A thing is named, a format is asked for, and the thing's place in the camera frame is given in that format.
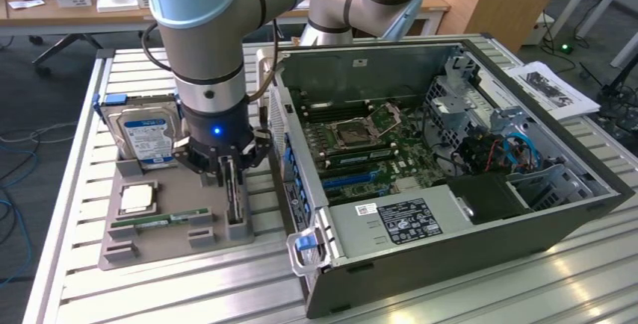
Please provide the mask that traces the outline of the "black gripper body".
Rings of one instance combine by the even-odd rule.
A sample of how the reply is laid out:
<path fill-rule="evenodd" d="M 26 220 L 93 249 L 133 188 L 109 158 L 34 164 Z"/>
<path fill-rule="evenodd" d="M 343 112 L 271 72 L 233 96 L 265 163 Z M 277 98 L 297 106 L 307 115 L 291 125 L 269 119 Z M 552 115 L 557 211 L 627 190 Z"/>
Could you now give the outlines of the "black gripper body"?
<path fill-rule="evenodd" d="M 186 159 L 190 165 L 197 170 L 217 170 L 217 158 L 230 156 L 240 170 L 249 167 L 253 155 L 241 153 L 253 140 L 246 100 L 217 113 L 198 112 L 184 105 L 182 115 L 189 131 Z"/>

